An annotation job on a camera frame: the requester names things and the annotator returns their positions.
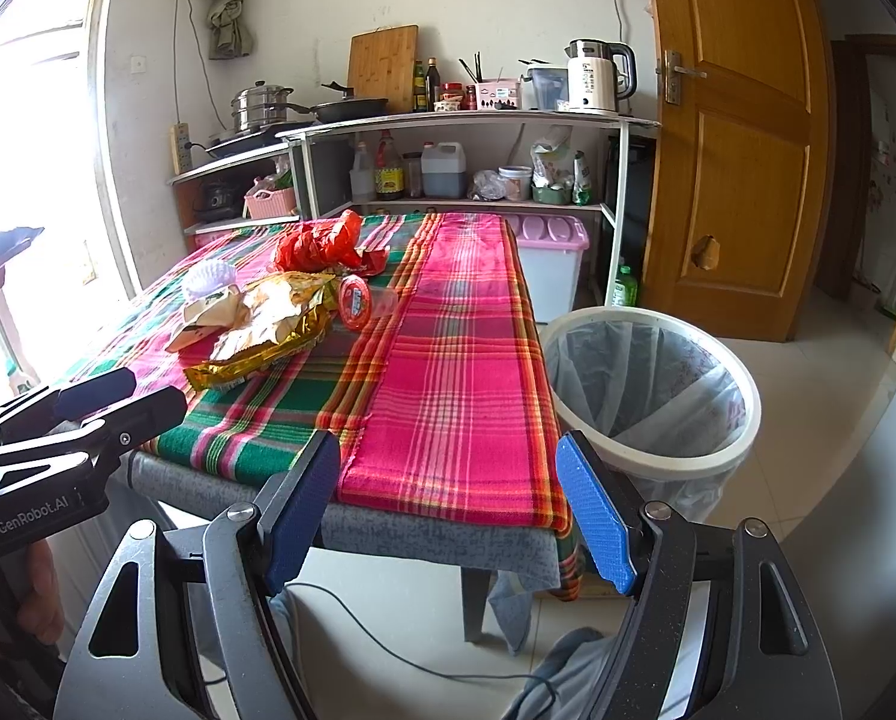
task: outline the plaid tablecloth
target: plaid tablecloth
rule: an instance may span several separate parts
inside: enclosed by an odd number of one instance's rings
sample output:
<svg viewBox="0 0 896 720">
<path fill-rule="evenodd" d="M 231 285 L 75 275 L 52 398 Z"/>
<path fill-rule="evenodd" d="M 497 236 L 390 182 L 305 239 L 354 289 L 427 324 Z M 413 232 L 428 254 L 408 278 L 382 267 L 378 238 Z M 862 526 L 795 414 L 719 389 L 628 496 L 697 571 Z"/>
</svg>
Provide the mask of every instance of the plaid tablecloth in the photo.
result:
<svg viewBox="0 0 896 720">
<path fill-rule="evenodd" d="M 390 247 L 373 283 L 398 290 L 392 317 L 362 333 L 340 322 L 319 346 L 233 391 L 195 394 L 184 355 L 163 351 L 181 281 L 216 258 L 244 285 L 267 270 L 283 225 L 211 242 L 134 300 L 113 338 L 71 378 L 127 365 L 137 392 L 171 384 L 188 397 L 181 426 L 151 451 L 260 485 L 289 469 L 316 429 L 338 435 L 339 501 L 484 525 L 550 528 L 562 593 L 576 594 L 576 541 L 555 477 L 557 423 L 517 249 L 495 215 L 366 218 L 360 244 Z"/>
</svg>

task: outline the wall outlet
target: wall outlet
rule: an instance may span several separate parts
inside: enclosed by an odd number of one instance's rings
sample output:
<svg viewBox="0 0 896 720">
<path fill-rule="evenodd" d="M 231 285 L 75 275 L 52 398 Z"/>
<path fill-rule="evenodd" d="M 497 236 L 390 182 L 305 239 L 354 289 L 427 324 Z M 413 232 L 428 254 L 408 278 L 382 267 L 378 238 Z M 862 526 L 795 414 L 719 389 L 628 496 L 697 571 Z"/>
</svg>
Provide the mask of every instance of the wall outlet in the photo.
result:
<svg viewBox="0 0 896 720">
<path fill-rule="evenodd" d="M 174 175 L 181 175 L 194 168 L 191 162 L 191 138 L 187 132 L 187 124 L 171 124 L 168 130 L 171 143 L 171 162 L 174 164 Z"/>
</svg>

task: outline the metal screw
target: metal screw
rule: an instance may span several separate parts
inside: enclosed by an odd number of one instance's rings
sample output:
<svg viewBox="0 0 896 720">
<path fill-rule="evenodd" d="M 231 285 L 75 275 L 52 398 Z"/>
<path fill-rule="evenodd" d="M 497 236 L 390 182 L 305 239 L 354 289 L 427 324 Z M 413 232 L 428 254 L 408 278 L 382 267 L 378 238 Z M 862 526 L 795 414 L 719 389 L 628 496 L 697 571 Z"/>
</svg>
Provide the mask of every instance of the metal screw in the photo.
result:
<svg viewBox="0 0 896 720">
<path fill-rule="evenodd" d="M 744 520 L 744 530 L 747 531 L 748 536 L 754 536 L 754 538 L 764 538 L 768 535 L 766 524 L 754 517 Z"/>
<path fill-rule="evenodd" d="M 648 503 L 645 504 L 645 514 L 651 519 L 670 519 L 672 516 L 672 507 L 663 501 L 648 501 Z"/>
<path fill-rule="evenodd" d="M 154 523 L 150 519 L 139 519 L 128 529 L 128 533 L 131 538 L 144 541 L 145 538 L 151 538 L 153 535 Z"/>
<path fill-rule="evenodd" d="M 235 503 L 228 507 L 228 519 L 231 522 L 247 522 L 254 517 L 253 503 Z"/>
</svg>

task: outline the frying pan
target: frying pan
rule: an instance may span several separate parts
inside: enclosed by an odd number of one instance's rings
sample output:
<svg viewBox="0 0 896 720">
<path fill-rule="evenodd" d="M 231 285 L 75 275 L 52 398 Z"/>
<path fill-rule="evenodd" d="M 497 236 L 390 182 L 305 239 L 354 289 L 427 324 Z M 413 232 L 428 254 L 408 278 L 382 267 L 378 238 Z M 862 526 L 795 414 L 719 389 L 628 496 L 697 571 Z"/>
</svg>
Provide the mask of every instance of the frying pan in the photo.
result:
<svg viewBox="0 0 896 720">
<path fill-rule="evenodd" d="M 337 81 L 321 85 L 325 89 L 344 93 L 344 99 L 336 101 L 336 103 L 313 105 L 311 108 L 295 103 L 285 103 L 285 105 L 292 111 L 297 111 L 305 116 L 314 116 L 321 124 L 350 122 L 353 119 L 371 119 L 374 116 L 384 116 L 387 110 L 387 98 L 357 98 L 355 90 L 350 86 L 341 86 Z"/>
</svg>

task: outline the cutting board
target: cutting board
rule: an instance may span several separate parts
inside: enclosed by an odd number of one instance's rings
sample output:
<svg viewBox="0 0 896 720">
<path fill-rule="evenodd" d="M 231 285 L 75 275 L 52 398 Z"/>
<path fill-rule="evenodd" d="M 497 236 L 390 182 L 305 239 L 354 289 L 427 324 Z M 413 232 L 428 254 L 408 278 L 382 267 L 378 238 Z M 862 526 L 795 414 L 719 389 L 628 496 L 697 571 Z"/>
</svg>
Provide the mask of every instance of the cutting board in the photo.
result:
<svg viewBox="0 0 896 720">
<path fill-rule="evenodd" d="M 350 39 L 348 86 L 360 98 L 388 98 L 388 113 L 414 109 L 418 25 L 379 29 Z"/>
</svg>

